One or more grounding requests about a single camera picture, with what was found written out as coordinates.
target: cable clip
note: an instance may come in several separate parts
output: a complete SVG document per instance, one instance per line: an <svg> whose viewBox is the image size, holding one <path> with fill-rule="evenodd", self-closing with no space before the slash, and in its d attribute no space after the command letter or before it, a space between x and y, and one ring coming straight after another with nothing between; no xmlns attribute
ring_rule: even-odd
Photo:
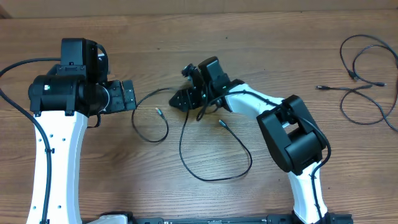
<svg viewBox="0 0 398 224"><path fill-rule="evenodd" d="M44 149L44 152L45 152L45 153L52 153L52 154L54 154L54 153L55 153L55 149Z"/></svg>

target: wooden table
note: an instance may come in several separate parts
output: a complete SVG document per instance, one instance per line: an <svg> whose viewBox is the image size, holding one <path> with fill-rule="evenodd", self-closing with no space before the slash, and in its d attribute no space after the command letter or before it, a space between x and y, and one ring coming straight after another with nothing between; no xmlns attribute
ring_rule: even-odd
<svg viewBox="0 0 398 224"><path fill-rule="evenodd" d="M345 71L338 53L354 34L380 36L398 45L398 11L275 12L179 16L118 16L70 19L0 20L0 68L35 57L59 57L61 38L84 37L104 45L109 79L132 79L137 99L162 87L186 84L181 69L218 56L231 79L239 78L270 96L296 94L304 99L331 142L333 154L322 168L323 198L330 212L352 213L355 223L397 223L398 133L381 122L360 126L339 110L342 91L315 85L359 86ZM349 42L351 64L366 39ZM0 87L29 109L27 89L52 63L16 68ZM363 92L385 107L395 94L394 59L381 49L358 60L364 77L387 82ZM191 113L183 140L187 164L202 177L226 177L246 169L243 150L219 124L224 119L251 150L254 165L241 179L206 183L194 179L178 156L185 114L168 106L173 93L144 102L136 113L138 128L152 138L169 123L160 144L142 141L133 131L131 113L103 117L100 128L85 134L80 166L80 212L131 210L137 217L205 218L290 213L293 196L287 175L271 159L256 121L220 110L200 122ZM379 119L377 108L349 96L344 104L355 119ZM398 122L393 113L390 121ZM35 162L34 127L0 100L0 223L24 223L29 213Z"/></svg>

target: cable connector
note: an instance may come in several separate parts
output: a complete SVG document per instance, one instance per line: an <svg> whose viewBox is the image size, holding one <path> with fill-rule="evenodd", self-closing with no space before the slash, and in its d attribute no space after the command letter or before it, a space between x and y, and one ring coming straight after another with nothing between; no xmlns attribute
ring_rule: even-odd
<svg viewBox="0 0 398 224"><path fill-rule="evenodd" d="M348 70L348 75L355 81L357 81L359 79L357 74L351 70Z"/></svg>
<svg viewBox="0 0 398 224"><path fill-rule="evenodd" d="M328 86L316 86L315 88L317 90L331 90L331 87Z"/></svg>
<svg viewBox="0 0 398 224"><path fill-rule="evenodd" d="M381 87L383 87L383 86L386 86L387 84L385 84L385 83L381 83L381 82L376 82L376 83L374 83L376 86L381 86Z"/></svg>
<svg viewBox="0 0 398 224"><path fill-rule="evenodd" d="M155 108L157 114L159 114L159 116L163 117L163 112L159 109L159 108Z"/></svg>
<svg viewBox="0 0 398 224"><path fill-rule="evenodd" d="M220 125L222 125L222 127L227 128L226 123L222 119L219 119L218 122L220 123Z"/></svg>

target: black cable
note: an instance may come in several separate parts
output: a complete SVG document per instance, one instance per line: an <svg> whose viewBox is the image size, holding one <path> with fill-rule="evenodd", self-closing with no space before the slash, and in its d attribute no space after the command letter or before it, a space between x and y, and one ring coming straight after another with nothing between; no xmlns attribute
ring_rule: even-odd
<svg viewBox="0 0 398 224"><path fill-rule="evenodd" d="M226 125L226 123L224 123L224 121L219 120L219 122L220 122L220 124L222 125L222 127L224 127L225 129L227 129L227 130L234 136L234 138L240 143L240 145L243 147L243 149L244 149L244 150L247 152L247 154L249 155L249 158L250 158L249 167L248 167L243 173L241 173L241 174L239 174L239 175L232 176L232 177L225 177L225 178L204 179L204 178L201 178L201 177L197 176L196 174L194 174L194 173L188 168L188 166L186 165L186 163L185 163L185 161L184 161L184 158L182 157L182 150L181 150L182 137L183 137L183 134L184 134L185 126L187 125L188 117L189 117L189 110L187 111L187 115L186 115L186 117L185 117L185 121L184 121L184 124L183 124L183 126L182 126L181 136L180 136L180 144L178 145L178 151L179 151L179 153L180 153L180 158L181 158L182 164L184 165L184 167L186 168L186 170L187 170L192 176L194 176L194 178L196 178L196 179L198 179L198 180L206 181L206 182L215 182L215 181L231 180L231 179L239 178L239 177L242 177L242 176L246 175L246 174L250 171L251 166L252 166L252 164L253 164L253 159L252 159L252 156L251 156L251 153L250 153L249 149L247 149L247 147L246 147L246 146L242 143L242 141L235 135L235 133L233 133L233 131L230 130L230 128Z"/></svg>
<svg viewBox="0 0 398 224"><path fill-rule="evenodd" d="M346 62L345 62L345 60L344 60L344 58L343 58L342 50L343 50L343 45L344 45L344 43L347 42L347 40L350 40L350 39L352 39L352 38L354 38L354 37L367 37L367 38L370 38L370 39L372 39L372 40L378 41L378 42L381 43L382 45L378 45L378 44L369 45L369 46L365 47L364 49L362 49L361 51L359 51L359 53L355 56L355 58L354 58L354 60L353 60L353 69L350 70L350 69L347 67L347 64L346 64ZM362 55L367 49L370 49L370 48L372 48L372 47L381 47L381 48L383 48L383 49L386 49L386 50L390 51L390 53L394 56L394 58L395 58L395 60L396 60L396 66L397 66L397 69L398 69L398 55L397 55L397 53L396 53L385 41L383 41L383 40L381 40L381 39L379 39L379 38L377 38L377 37L374 37L374 36L371 36L371 35L366 35L366 34L353 35L353 36L348 37L347 39L345 39L345 40L343 41L343 43L341 44L341 46L340 46L340 58L341 58L341 61L343 62L343 65L344 65L345 69L347 70L347 72L348 72L348 74L350 75L351 78L353 78L354 80L358 80L358 79L359 79L359 80L362 80L362 81L364 81L364 82L366 82L366 83L368 83L368 84L370 84L370 85L360 86L360 87L357 87L357 88L345 88L345 87L333 88L333 87L328 87L328 86L317 86L316 88L319 89L319 90L345 90L345 91L347 91L347 93L342 97L342 99L341 99L341 101L340 101L340 110L341 110L341 112L343 113L343 116L344 116L348 121L350 121L350 122L352 122L352 123L354 123L354 124L359 124L359 125L372 125L372 124L377 124L377 123L379 123L379 122L381 122L381 121L385 121L385 122L387 123L387 125L388 125L391 129L393 129L394 131L397 131L397 132L398 132L398 129L397 129L395 126L393 126L393 125L389 122L389 120L388 120L388 118L387 118L387 117L392 113L392 111L394 110L394 108L396 107L396 104L397 104L397 99L398 99L398 79L397 79L397 82L396 82L396 93L395 93L394 101L393 101L392 106L391 106L391 108L390 108L390 110L388 111L387 114L384 113L384 111L383 111L383 109L382 109L382 107L381 107L381 105L380 105L379 103L377 103L376 101L374 101L374 100L373 100L372 98L370 98L369 96L366 96L365 94L360 93L360 92L357 91L357 90L362 90L362 89L366 89L366 88L371 88L372 85L376 85L376 86L385 86L385 85L386 85L386 84L383 83L383 82L371 82L371 81L369 81L369 80L364 79L363 77L361 77L361 76L358 75L358 73L357 73L357 71L356 71L356 69L355 69L355 63L356 63L356 60L358 59L358 57L359 57L360 55ZM343 109L343 102L344 102L344 99L345 99L350 93L355 93L355 94L357 94L357 95L359 95L359 96L362 96L362 97L364 97L365 99L367 99L367 100L369 100L370 102L372 102L373 104L375 104L375 105L377 106L377 108L379 109L379 111L380 111L380 113L381 113L381 115L382 115L382 118L379 119L379 120L377 120L377 121L372 121L372 122L367 122L367 123L355 121L355 120L353 120L352 118L350 118L350 117L346 114L346 112L344 111L344 109Z"/></svg>
<svg viewBox="0 0 398 224"><path fill-rule="evenodd" d="M138 106L139 106L144 100L148 99L149 97L155 95L156 93L158 93L158 92L160 92L160 91L166 91L166 90L174 90L174 89L173 89L173 88L161 88L161 89L157 89L157 90L153 91L152 93L149 93L148 95L146 95L145 97L143 97L143 99L140 100L140 101L137 103L137 108L138 108ZM138 131L136 125L134 124L134 115L135 115L135 113L136 113L136 110L133 110L133 111L132 111L132 114L131 114L131 124L132 124L132 128L134 128L134 130L136 131L136 133L137 133L143 140L145 140L145 141L147 141L147 142L152 142L152 143L161 142L161 141L163 141L164 139L166 139L167 136L169 135L169 124L168 124L168 122L167 122L166 117L164 116L163 112L162 112L160 109L156 108L156 110L157 110L157 114L164 120L164 122L165 122L165 124L166 124L166 128L167 128L166 134L165 134L161 139L159 139L159 140L150 140L150 139L147 139L144 135L142 135L142 134Z"/></svg>
<svg viewBox="0 0 398 224"><path fill-rule="evenodd" d="M101 125L101 115L97 114L97 123L94 126L89 126L87 128L98 128Z"/></svg>
<svg viewBox="0 0 398 224"><path fill-rule="evenodd" d="M23 60L21 62L17 62L15 64L12 64L5 69L1 70L0 72L0 77L2 77L7 71L10 69L13 69L15 67L18 67L20 65L26 64L26 63L32 63L32 62L48 62L48 61L60 61L60 58L33 58L33 59L28 59L28 60ZM45 184L45 195L44 195L44 206L43 206L43 214L42 214L42 221L40 224L45 224L47 223L47 212L49 209L49 199L50 199L50 189L51 189L51 174L52 174L52 165L51 165L51 147L49 143L49 139L47 138L47 135L45 134L43 128L39 124L39 122L36 121L36 119L26 110L21 108L17 103L12 101L0 88L0 96L6 100L11 106L15 107L19 112L21 112L23 115L25 115L37 128L39 131L40 135L43 138L44 146L45 146L45 151L47 155L47 180Z"/></svg>
<svg viewBox="0 0 398 224"><path fill-rule="evenodd" d="M202 109L199 111L199 113L198 113L198 115L197 115L197 121L199 121L199 120L202 119L203 115L205 114L206 108L207 108L209 105L212 105L212 104L215 103L217 100L219 100L219 99L221 99L221 98L224 98L224 97L226 97L226 96L228 96L228 95L236 95L236 94L248 94L248 95L252 95L252 96L254 96L254 97L256 97L256 98L262 100L262 101L265 102L267 105L279 106L277 103L274 103L274 102L272 102L272 101L270 101L270 100L268 100L268 99L265 99L264 97L262 97L262 96L260 96L260 95L257 95L257 94L255 94L255 93L253 93L253 92L249 92L249 91L246 91L246 90L243 90L243 91L234 91L234 92L225 93L225 94L223 94L223 95L221 95L221 96L219 96L219 97L216 97L215 99L213 99L213 100L211 100L210 102L208 102L206 105L203 105ZM313 190L313 196L314 196L315 206L316 206L316 208L317 208L317 210L318 210L318 214L319 214L319 217L320 217L320 223L322 224L322 223L323 223L323 220L322 220L322 213L321 213L320 206L319 206L319 203L318 203L317 190L316 190L316 187L315 187L315 174L316 174L316 172L319 170L319 168L321 168L322 166L324 166L324 165L329 161L329 158L330 158L330 156L331 156L331 146L330 146L329 140L326 138L326 136L324 135L324 133L323 133L319 128L317 128L313 123L311 123L309 120L307 120L307 119L305 119L305 118L302 118L301 116L295 114L293 111L291 111L291 110L289 110L289 109L287 109L287 108L285 108L285 107L283 107L283 106L281 107L281 109L284 110L286 113L291 114L291 115L293 116L293 118L295 118L295 119L300 119L300 120L302 120L303 122L307 123L309 126L311 126L311 127L321 136L321 138L325 141L326 147L327 147L327 149L328 149L328 154L327 154L326 158L325 158L321 163L319 163L319 165L317 165L317 166L314 168L314 170L312 171L312 174L311 174L311 182L312 182L312 190Z"/></svg>

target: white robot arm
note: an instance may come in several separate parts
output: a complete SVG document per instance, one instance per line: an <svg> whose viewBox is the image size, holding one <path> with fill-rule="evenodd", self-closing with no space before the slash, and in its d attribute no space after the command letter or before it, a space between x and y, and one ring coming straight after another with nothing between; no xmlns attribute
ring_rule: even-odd
<svg viewBox="0 0 398 224"><path fill-rule="evenodd" d="M47 75L36 77L29 87L30 110L45 133L43 136L35 127L36 162L29 224L82 223L78 182L88 117L97 115L100 121L101 114L136 109L132 81L108 81L108 58L96 42L63 39L60 61ZM96 223L125 224L127 220L126 215L104 215Z"/></svg>
<svg viewBox="0 0 398 224"><path fill-rule="evenodd" d="M243 90L255 93L277 104L281 104L283 100L283 98L273 98L256 90L253 90L248 84L237 85L236 87L230 89L229 92ZM274 106L267 105L259 98L243 93L225 96L225 102L232 112L245 114L252 119L256 119L260 114L265 111L270 111L274 109ZM285 128L289 124L284 123L282 125L283 128ZM317 165L319 165L319 162L313 162L308 167L306 167L300 175L296 175L293 172L288 173L290 185L292 187L292 192L294 196L294 213L305 224L316 223L317 221L319 221L318 211L316 206L314 206L315 199L313 196L311 183L311 174ZM315 186L317 191L318 204L320 206L322 216L324 217L328 209L322 199L320 169L318 169L315 173Z"/></svg>
<svg viewBox="0 0 398 224"><path fill-rule="evenodd" d="M319 135L320 131L303 101L294 95L286 100L274 98L253 90L241 80L230 81L216 57L205 60L197 68L190 64L182 74L192 82L192 87L179 90L169 101L170 105L186 111L199 106L204 106L202 110L205 110L215 103L230 112L257 119L272 158L283 171L288 172L295 216L304 224L316 223L321 216L324 219L328 210L322 199L320 170L317 167L326 140ZM287 134L284 128L289 123L298 123L298 128Z"/></svg>

